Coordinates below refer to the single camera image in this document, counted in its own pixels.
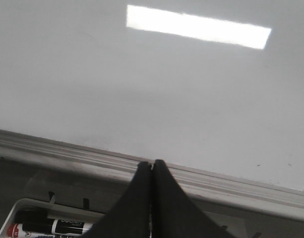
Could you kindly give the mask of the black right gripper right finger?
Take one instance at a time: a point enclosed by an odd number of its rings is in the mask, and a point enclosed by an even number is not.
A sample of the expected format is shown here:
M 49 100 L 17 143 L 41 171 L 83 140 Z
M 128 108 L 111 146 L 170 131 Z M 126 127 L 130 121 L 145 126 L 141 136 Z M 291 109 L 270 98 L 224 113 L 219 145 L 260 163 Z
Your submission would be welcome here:
M 163 160 L 152 169 L 152 237 L 233 238 L 186 195 Z

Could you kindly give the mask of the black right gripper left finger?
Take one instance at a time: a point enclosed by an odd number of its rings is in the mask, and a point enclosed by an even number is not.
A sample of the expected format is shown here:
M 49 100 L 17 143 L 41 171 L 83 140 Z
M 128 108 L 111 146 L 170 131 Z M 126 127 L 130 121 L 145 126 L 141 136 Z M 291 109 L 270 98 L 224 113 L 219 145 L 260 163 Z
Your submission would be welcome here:
M 137 166 L 127 190 L 115 206 L 88 231 L 89 238 L 149 237 L 151 165 Z

